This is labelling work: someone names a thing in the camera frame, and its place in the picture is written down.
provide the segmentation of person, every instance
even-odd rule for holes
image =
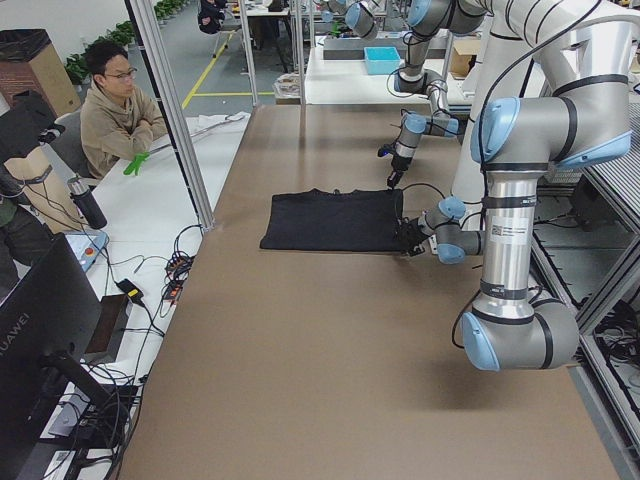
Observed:
[[[201,32],[213,35],[220,31],[220,20],[224,20],[227,0],[200,0],[198,9],[198,28]]]
[[[0,302],[19,281],[14,262],[31,266],[51,246],[53,235],[19,201],[26,201],[19,189],[10,190],[6,179],[12,179],[4,166],[0,168]]]
[[[155,100],[135,85],[136,69],[120,45],[96,42],[85,60],[92,81],[80,112],[80,136],[89,172],[102,179],[120,158],[147,152],[167,127]]]

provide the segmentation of computer monitor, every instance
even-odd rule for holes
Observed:
[[[18,477],[69,380],[96,388],[78,361],[99,317],[82,267],[56,236],[0,305],[0,480]]]

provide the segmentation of blue box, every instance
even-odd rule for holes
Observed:
[[[400,66],[396,47],[364,47],[364,63],[369,75],[389,75]]]

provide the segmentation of glasses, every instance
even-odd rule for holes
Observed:
[[[108,73],[105,73],[104,76],[105,77],[117,78],[119,82],[124,83],[128,79],[134,80],[136,78],[136,72],[137,71],[138,71],[137,68],[132,68],[127,73],[121,73],[119,75],[109,75]]]

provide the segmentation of yellow floor line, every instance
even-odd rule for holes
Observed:
[[[194,93],[192,97],[248,97],[251,92]],[[275,95],[273,92],[258,92],[258,95]]]
[[[222,46],[218,49],[218,51],[216,52],[216,56],[214,58],[211,59],[211,61],[209,62],[209,65],[207,65],[207,68],[204,69],[204,71],[202,72],[202,74],[200,75],[200,78],[198,78],[198,80],[196,81],[195,85],[191,88],[191,90],[189,91],[189,93],[187,94],[186,98],[182,101],[182,108],[185,109],[187,108],[187,106],[189,105],[189,102],[191,102],[191,99],[197,95],[197,91],[200,88],[200,86],[202,85],[202,83],[204,82],[204,79],[207,78],[207,75],[209,75],[209,72],[211,71],[211,69],[213,68],[213,66],[216,64],[216,62],[218,61],[218,58],[220,58],[220,55],[222,55],[222,52],[224,52],[224,49],[227,47],[227,45],[229,44],[229,41],[231,40],[231,37],[233,37],[233,33],[231,33],[227,39],[225,40],[225,42],[222,44]]]

